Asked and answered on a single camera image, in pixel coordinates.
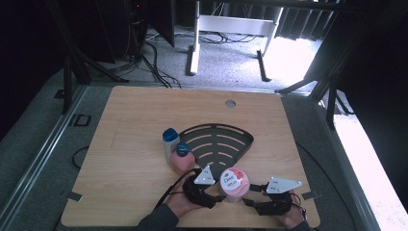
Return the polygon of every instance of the black fan-shaped tray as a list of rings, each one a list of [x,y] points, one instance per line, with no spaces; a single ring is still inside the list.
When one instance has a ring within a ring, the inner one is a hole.
[[[250,148],[254,138],[248,132],[227,124],[209,123],[180,133],[180,141],[192,149],[196,163],[210,166],[213,177],[232,167]]]

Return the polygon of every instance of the white metal frame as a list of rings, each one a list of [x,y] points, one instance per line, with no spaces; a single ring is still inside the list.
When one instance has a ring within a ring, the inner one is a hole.
[[[244,34],[268,37],[263,55],[268,50],[270,41],[275,37],[279,19],[283,8],[280,8],[276,21],[226,16],[213,16],[200,14],[200,1],[195,2],[194,45],[191,54],[190,73],[198,73],[198,60],[200,55],[200,31],[212,31],[230,34]]]

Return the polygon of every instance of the wooden board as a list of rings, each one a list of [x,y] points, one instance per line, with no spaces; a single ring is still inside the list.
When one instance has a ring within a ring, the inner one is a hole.
[[[236,103],[226,106],[227,100]],[[239,127],[254,142],[235,167],[253,184],[271,175],[300,180],[295,192],[310,191],[281,99],[272,93],[222,90],[179,90],[115,87],[100,119],[62,223],[66,226],[135,226],[148,215],[177,175],[166,163],[162,133],[204,123]],[[217,186],[207,193],[217,194]],[[260,193],[247,198],[266,200]],[[313,200],[302,202],[311,226],[319,225]],[[192,211],[179,227],[277,227],[271,217],[258,216],[242,202],[221,202],[213,209]]]

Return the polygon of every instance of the pink bottle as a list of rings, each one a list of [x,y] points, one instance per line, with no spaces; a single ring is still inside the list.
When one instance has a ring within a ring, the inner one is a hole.
[[[236,167],[230,167],[221,173],[221,189],[227,196],[225,201],[236,203],[249,191],[248,176]]]
[[[169,164],[171,169],[180,176],[195,167],[195,157],[185,142],[177,144],[176,150],[170,155]]]

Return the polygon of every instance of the white triangular marker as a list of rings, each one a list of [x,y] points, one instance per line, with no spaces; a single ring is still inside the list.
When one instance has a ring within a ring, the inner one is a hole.
[[[194,183],[196,185],[213,185],[216,183],[210,171],[210,166],[204,167],[201,173],[195,178]]]
[[[278,177],[270,177],[267,193],[284,193],[302,185],[302,182]]]

